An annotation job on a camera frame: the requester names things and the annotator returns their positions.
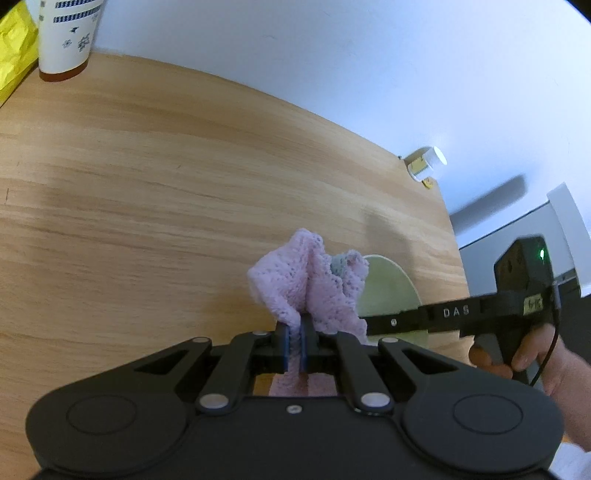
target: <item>brown cup base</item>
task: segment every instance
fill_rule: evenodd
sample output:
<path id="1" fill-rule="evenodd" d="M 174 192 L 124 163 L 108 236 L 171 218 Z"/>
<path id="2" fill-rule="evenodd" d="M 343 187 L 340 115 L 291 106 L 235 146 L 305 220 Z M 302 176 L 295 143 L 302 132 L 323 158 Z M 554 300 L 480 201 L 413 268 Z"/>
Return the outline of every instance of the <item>brown cup base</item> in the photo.
<path id="1" fill-rule="evenodd" d="M 87 65 L 88 59 L 86 59 L 84 63 L 78 65 L 77 67 L 71 70 L 68 70 L 67 72 L 45 73 L 42 72 L 41 69 L 39 69 L 39 76 L 41 77 L 41 80 L 43 80 L 44 82 L 62 82 L 64 80 L 71 79 L 72 77 L 78 75 L 82 70 L 86 68 Z"/>

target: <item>yellow plastic packaging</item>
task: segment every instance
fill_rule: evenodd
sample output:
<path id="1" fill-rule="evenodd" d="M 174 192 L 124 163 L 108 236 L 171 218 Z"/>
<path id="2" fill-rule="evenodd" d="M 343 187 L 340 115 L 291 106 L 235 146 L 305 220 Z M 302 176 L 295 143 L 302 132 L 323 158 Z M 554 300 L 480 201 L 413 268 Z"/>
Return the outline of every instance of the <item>yellow plastic packaging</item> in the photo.
<path id="1" fill-rule="evenodd" d="M 0 19 L 0 106 L 38 58 L 37 26 L 22 0 Z"/>

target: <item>pink towel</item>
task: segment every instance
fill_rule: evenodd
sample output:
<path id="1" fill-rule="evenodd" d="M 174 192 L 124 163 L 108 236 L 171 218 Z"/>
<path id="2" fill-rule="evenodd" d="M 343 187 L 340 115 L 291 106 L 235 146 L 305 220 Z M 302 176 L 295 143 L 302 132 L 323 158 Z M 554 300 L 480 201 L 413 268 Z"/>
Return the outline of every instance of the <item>pink towel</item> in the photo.
<path id="1" fill-rule="evenodd" d="M 331 262 L 339 275 L 331 272 Z M 336 395 L 332 376 L 299 373 L 300 313 L 310 313 L 319 332 L 348 332 L 367 343 L 367 324 L 357 315 L 356 303 L 368 272 L 359 252 L 333 259 L 325 253 L 322 237 L 303 228 L 248 271 L 253 298 L 290 329 L 289 369 L 274 377 L 269 395 Z"/>

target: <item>green plate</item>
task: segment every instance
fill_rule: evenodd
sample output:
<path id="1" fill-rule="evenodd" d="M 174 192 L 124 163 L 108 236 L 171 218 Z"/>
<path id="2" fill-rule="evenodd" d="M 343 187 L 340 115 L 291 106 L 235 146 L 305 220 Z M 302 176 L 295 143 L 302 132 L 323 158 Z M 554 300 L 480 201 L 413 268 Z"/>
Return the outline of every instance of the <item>green plate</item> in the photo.
<path id="1" fill-rule="evenodd" d="M 421 305 L 417 289 L 400 265 L 382 255 L 366 255 L 364 258 L 369 262 L 369 274 L 357 301 L 360 317 L 396 314 Z M 425 348 L 429 337 L 426 330 L 419 330 L 400 335 L 374 335 L 368 337 L 369 343 L 377 345 L 385 336 L 395 336 Z"/>

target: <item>wooden table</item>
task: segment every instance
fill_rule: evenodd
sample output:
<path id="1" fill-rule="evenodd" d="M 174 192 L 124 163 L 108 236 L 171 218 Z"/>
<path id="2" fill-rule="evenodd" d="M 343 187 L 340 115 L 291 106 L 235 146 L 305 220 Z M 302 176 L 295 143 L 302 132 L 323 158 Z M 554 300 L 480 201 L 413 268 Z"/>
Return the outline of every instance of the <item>wooden table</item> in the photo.
<path id="1" fill-rule="evenodd" d="M 0 109 L 0 477 L 37 464 L 31 404 L 195 335 L 272 317 L 246 271 L 299 227 L 396 260 L 423 302 L 467 295 L 449 217 L 402 161 L 208 74 L 94 54 Z M 466 358 L 453 334 L 439 351 Z"/>

